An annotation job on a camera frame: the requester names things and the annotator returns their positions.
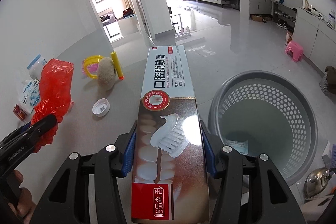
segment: sponge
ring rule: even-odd
[[[116,70],[113,61],[109,57],[100,60],[97,69],[97,82],[98,85],[104,90],[113,88],[116,81]]]

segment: metal bolt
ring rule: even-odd
[[[69,158],[70,158],[71,160],[75,160],[76,158],[78,158],[78,153],[76,153],[76,152],[71,153],[70,156],[69,156]]]
[[[268,160],[268,156],[266,154],[261,154],[259,158],[264,161]]]
[[[106,147],[107,152],[112,152],[116,149],[116,147],[113,144],[110,144]]]
[[[226,153],[230,153],[230,152],[232,152],[232,148],[231,147],[229,147],[229,146],[224,146],[223,148],[222,148],[222,150],[224,151],[224,152],[226,152]]]

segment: toothbrush image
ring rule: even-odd
[[[176,113],[161,116],[161,118],[166,119],[166,122],[152,135],[151,145],[168,152],[171,157],[176,158],[189,143],[182,130],[182,120]]]

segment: pink stool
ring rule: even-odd
[[[286,47],[285,53],[287,54],[289,51],[291,51],[293,54],[292,60],[294,62],[300,61],[302,59],[303,47],[300,44],[291,40]]]

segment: red plastic bag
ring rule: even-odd
[[[49,114],[54,114],[57,122],[63,121],[63,116],[68,112],[71,103],[70,89],[73,72],[73,63],[67,61],[51,59],[44,66],[39,84],[41,102],[34,107],[32,125]],[[37,153],[42,146],[53,142],[57,129],[58,125],[41,136],[34,153]]]

